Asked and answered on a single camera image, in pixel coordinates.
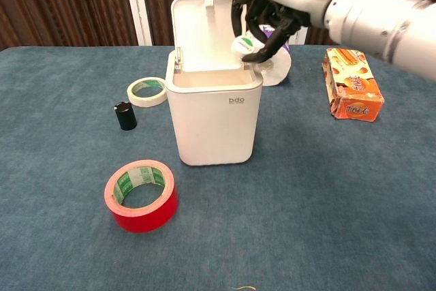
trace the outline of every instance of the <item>open lid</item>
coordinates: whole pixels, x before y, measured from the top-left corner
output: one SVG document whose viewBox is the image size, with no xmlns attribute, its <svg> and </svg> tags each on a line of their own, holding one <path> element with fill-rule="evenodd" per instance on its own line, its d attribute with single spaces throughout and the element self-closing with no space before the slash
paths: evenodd
<svg viewBox="0 0 436 291">
<path fill-rule="evenodd" d="M 231 13 L 232 0 L 172 2 L 174 43 L 183 71 L 235 70 L 241 67 L 240 58 L 230 48 L 234 40 Z"/>
</svg>

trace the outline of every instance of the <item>thread on table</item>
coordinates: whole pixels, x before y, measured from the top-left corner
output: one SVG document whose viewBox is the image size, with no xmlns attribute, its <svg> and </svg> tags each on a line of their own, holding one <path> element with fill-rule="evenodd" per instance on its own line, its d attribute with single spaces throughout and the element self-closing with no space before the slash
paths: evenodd
<svg viewBox="0 0 436 291">
<path fill-rule="evenodd" d="M 244 290 L 244 289 L 250 289 L 256 291 L 256 288 L 254 286 L 240 286 L 239 288 L 233 288 L 233 290 Z"/>
</svg>

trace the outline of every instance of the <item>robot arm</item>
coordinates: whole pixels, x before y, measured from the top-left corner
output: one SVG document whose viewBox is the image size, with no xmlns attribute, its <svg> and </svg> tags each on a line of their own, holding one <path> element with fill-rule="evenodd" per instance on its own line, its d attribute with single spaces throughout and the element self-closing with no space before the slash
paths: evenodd
<svg viewBox="0 0 436 291">
<path fill-rule="evenodd" d="M 252 34 L 265 44 L 243 61 L 271 58 L 302 26 L 329 29 L 332 40 L 436 80 L 436 4 L 427 0 L 233 0 L 232 26 L 242 33 L 242 6 Z M 259 19 L 275 28 L 269 39 Z"/>
</svg>

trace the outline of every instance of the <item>paper roll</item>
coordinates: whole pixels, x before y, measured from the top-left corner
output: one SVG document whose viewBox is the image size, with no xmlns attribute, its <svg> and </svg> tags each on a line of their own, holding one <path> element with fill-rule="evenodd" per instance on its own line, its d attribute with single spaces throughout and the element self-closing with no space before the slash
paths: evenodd
<svg viewBox="0 0 436 291">
<path fill-rule="evenodd" d="M 267 37 L 270 37 L 274 32 L 274 28 L 270 25 L 260 25 L 260 29 Z M 255 48 L 253 52 L 257 52 L 264 47 L 264 44 L 256 39 L 250 31 L 247 32 L 247 37 L 253 42 Z M 269 60 L 260 64 L 253 64 L 253 69 L 262 74 L 264 77 L 264 86 L 268 87 L 277 85 L 285 79 L 291 69 L 291 63 L 289 46 L 284 44 L 277 54 L 272 56 Z"/>
</svg>

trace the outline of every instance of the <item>white door frame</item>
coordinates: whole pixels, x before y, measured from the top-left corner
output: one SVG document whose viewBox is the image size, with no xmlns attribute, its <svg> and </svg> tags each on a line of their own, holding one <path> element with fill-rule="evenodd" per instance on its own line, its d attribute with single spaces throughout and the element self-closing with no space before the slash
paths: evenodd
<svg viewBox="0 0 436 291">
<path fill-rule="evenodd" d="M 145 0 L 129 0 L 131 15 L 134 19 L 136 37 L 140 46 L 152 46 L 149 18 Z M 307 28 L 302 27 L 297 33 L 289 38 L 289 44 L 305 44 Z"/>
<path fill-rule="evenodd" d="M 131 15 L 134 18 L 136 38 L 140 46 L 152 46 L 149 17 L 145 0 L 129 0 Z"/>
</svg>

